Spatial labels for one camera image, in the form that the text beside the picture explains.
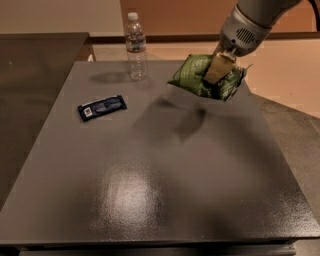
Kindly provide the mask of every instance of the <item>chip bag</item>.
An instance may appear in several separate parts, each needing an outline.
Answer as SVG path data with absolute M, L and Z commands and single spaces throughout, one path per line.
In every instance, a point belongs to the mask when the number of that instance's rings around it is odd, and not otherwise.
M 233 65 L 224 77 L 212 84 L 205 80 L 205 76 L 213 58 L 212 55 L 190 54 L 167 83 L 181 87 L 200 97 L 227 101 L 236 93 L 242 79 L 247 74 L 247 69 Z

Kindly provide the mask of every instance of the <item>bottle label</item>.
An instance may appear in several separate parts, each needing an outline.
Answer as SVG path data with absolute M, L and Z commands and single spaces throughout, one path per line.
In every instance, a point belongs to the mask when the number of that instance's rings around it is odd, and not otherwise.
M 146 40 L 145 39 L 136 39 L 136 40 L 127 40 L 127 51 L 138 53 L 146 50 Z

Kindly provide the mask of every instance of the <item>water bottle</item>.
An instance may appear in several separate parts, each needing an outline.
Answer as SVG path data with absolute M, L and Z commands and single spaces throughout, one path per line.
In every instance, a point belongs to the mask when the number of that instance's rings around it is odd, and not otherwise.
M 128 14 L 128 22 L 124 32 L 129 60 L 129 75 L 132 80 L 146 79 L 148 76 L 146 37 L 137 13 Z

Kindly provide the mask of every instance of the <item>gray table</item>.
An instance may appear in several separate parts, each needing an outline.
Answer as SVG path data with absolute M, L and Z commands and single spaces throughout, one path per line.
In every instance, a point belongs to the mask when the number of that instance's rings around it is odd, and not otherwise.
M 88 33 L 0 35 L 0 210 Z
M 166 81 L 180 61 L 76 63 L 0 212 L 1 245 L 272 242 L 320 236 L 245 84 L 233 100 Z M 77 106 L 128 110 L 82 123 Z

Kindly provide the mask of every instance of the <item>wall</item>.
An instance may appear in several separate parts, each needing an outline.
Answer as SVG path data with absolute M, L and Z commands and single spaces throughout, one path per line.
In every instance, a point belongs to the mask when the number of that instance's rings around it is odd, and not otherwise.
M 219 34 L 237 0 L 120 0 L 123 14 L 137 11 L 148 35 Z M 311 5 L 303 0 L 287 12 L 273 32 L 316 31 Z
M 119 0 L 0 0 L 0 33 L 123 35 Z
M 138 11 L 147 35 L 218 34 L 236 2 L 0 0 L 0 33 L 90 32 L 92 36 L 122 36 L 122 16 L 126 19 L 129 11 Z M 273 32 L 315 30 L 312 8 L 304 0 L 280 19 Z

